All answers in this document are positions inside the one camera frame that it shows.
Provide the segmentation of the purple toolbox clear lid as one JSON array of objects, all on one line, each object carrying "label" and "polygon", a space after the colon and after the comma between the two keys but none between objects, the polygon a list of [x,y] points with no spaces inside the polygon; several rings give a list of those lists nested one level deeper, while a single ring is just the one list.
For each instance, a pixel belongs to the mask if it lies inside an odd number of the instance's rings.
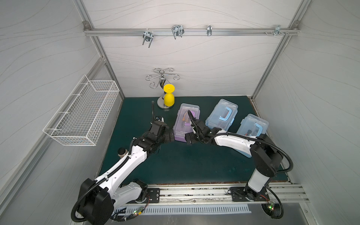
[{"label": "purple toolbox clear lid", "polygon": [[185,135],[193,132],[188,110],[191,111],[195,119],[200,117],[200,106],[182,103],[177,113],[175,125],[173,126],[175,141],[186,142]]}]

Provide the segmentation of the small blue toolbox clear lid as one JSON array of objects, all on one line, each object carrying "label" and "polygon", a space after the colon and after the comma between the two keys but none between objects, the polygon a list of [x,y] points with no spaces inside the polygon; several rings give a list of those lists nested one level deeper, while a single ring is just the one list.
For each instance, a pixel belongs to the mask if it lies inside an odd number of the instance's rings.
[{"label": "small blue toolbox clear lid", "polygon": [[221,128],[222,130],[228,131],[234,122],[237,112],[237,104],[221,99],[206,119],[205,125],[210,129]]}]

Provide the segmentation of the large blue toolbox clear lid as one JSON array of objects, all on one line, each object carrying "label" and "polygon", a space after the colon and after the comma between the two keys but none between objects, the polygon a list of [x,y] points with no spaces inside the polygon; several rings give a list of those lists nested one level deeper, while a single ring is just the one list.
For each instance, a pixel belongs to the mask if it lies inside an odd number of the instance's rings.
[{"label": "large blue toolbox clear lid", "polygon": [[258,137],[265,134],[269,126],[268,121],[257,117],[253,114],[248,114],[242,121],[236,134],[243,136]]}]

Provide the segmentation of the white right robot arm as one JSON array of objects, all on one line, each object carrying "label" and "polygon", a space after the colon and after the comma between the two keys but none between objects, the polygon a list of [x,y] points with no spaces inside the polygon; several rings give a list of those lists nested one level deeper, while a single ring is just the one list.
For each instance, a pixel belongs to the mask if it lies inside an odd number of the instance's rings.
[{"label": "white right robot arm", "polygon": [[287,173],[293,169],[290,156],[277,147],[266,134],[244,136],[218,127],[209,128],[203,121],[192,116],[190,125],[193,131],[185,135],[188,144],[200,142],[228,147],[254,160],[256,168],[241,191],[241,194],[251,201],[260,194],[271,178],[278,173]]}]

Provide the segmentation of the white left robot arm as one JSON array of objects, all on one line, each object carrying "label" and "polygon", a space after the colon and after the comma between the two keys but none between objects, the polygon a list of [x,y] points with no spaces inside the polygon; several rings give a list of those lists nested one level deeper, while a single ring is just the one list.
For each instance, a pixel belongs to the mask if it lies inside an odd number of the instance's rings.
[{"label": "white left robot arm", "polygon": [[114,166],[96,179],[86,179],[81,184],[78,200],[70,213],[72,221],[104,225],[115,209],[134,200],[143,200],[146,184],[133,181],[125,187],[120,185],[162,144],[173,141],[173,129],[162,121],[154,121],[148,131],[131,141],[129,150],[121,149],[123,157]]}]

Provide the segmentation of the orange black pliers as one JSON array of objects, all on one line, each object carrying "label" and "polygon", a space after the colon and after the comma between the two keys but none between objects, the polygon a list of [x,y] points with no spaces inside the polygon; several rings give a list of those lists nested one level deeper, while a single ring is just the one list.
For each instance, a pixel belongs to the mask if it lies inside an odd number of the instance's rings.
[{"label": "orange black pliers", "polygon": [[187,115],[186,113],[184,114],[184,116],[183,116],[183,118],[182,118],[182,125],[183,125],[184,127],[187,127],[187,126],[190,125],[190,123],[189,123],[189,117],[188,117],[188,115]]}]

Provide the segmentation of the yellow plastic goblet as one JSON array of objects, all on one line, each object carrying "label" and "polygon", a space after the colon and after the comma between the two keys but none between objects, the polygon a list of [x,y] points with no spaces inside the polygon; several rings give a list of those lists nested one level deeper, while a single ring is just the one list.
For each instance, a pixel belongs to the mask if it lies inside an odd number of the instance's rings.
[{"label": "yellow plastic goblet", "polygon": [[174,97],[174,91],[175,91],[175,87],[172,84],[166,84],[164,86],[164,105],[166,107],[172,107],[175,103],[175,97]]}]

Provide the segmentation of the silver hook stand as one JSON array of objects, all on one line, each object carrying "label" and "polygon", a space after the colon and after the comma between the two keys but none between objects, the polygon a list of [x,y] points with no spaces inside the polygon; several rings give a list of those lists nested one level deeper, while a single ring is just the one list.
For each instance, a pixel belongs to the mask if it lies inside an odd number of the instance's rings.
[{"label": "silver hook stand", "polygon": [[174,69],[171,67],[166,69],[155,68],[153,72],[156,73],[156,75],[147,75],[145,80],[152,81],[149,85],[152,89],[155,89],[158,86],[161,87],[163,94],[157,99],[157,105],[162,110],[169,110],[173,106],[166,106],[164,103],[164,97],[166,95],[166,92],[164,91],[164,86],[167,84],[171,84],[169,80],[170,78],[177,81],[180,80],[181,77],[178,74],[173,73]]}]

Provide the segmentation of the metal double hook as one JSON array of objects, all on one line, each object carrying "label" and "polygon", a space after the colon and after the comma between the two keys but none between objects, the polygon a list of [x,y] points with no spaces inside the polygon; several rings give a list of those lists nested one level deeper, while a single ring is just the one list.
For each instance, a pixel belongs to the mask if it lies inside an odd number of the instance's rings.
[{"label": "metal double hook", "polygon": [[183,25],[175,25],[171,28],[172,34],[174,39],[177,39],[177,37],[183,37],[184,34],[184,27]]}]

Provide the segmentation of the small metal hook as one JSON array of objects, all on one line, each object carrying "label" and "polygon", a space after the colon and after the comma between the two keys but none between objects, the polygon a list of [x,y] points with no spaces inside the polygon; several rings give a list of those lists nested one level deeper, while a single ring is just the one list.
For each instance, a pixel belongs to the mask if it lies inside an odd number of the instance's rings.
[{"label": "small metal hook", "polygon": [[207,26],[207,36],[210,37],[212,35],[212,26],[208,25]]}]

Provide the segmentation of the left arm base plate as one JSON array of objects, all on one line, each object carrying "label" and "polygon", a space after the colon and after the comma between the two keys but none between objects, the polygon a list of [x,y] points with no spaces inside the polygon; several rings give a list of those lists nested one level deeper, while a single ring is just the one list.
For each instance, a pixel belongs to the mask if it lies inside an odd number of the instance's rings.
[{"label": "left arm base plate", "polygon": [[159,203],[160,189],[145,188],[141,191],[140,196],[135,200],[136,203]]}]

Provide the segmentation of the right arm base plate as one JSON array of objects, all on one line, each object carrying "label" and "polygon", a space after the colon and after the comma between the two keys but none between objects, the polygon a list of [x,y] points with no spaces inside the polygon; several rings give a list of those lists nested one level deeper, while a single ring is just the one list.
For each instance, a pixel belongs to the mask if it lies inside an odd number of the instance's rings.
[{"label": "right arm base plate", "polygon": [[267,202],[270,200],[265,187],[260,192],[256,192],[245,187],[230,187],[227,193],[231,196],[233,202]]}]

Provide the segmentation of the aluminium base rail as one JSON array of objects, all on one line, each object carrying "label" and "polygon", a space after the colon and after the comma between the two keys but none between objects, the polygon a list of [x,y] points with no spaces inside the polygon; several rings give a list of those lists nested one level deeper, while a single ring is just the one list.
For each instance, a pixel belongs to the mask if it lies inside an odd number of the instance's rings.
[{"label": "aluminium base rail", "polygon": [[[244,187],[244,183],[211,183],[211,184],[182,184],[182,185],[149,185],[148,188],[159,188],[159,203],[151,205],[209,205],[236,203],[267,203],[267,202],[233,202],[227,193],[230,187]],[[278,198],[282,204],[309,203],[305,190],[300,184],[289,182],[270,183],[267,190],[269,202],[276,202]]]}]

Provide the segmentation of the aluminium cross rail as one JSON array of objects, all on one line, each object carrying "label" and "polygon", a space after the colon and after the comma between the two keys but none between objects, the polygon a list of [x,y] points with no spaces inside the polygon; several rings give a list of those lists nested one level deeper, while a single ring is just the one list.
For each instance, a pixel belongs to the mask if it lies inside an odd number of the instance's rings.
[{"label": "aluminium cross rail", "polygon": [[[214,28],[212,27],[211,36],[266,36],[265,32],[272,32],[275,28]],[[284,32],[289,32],[290,36],[300,33],[299,29],[281,28]],[[91,29],[85,31],[86,36],[93,37],[141,37],[145,31],[152,32],[155,37],[172,36],[171,28],[156,29]],[[207,27],[205,28],[184,28],[184,37],[204,36],[207,37]]]}]

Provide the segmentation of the metal bracket hook right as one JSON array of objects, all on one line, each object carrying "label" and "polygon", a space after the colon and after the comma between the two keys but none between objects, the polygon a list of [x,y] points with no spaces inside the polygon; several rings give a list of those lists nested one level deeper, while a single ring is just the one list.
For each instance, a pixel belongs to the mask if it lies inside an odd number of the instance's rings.
[{"label": "metal bracket hook right", "polygon": [[272,31],[270,33],[265,32],[265,35],[275,37],[275,36],[287,36],[287,35],[290,35],[290,33],[287,31],[282,31],[281,26],[277,25],[276,28],[274,29],[274,31]]}]

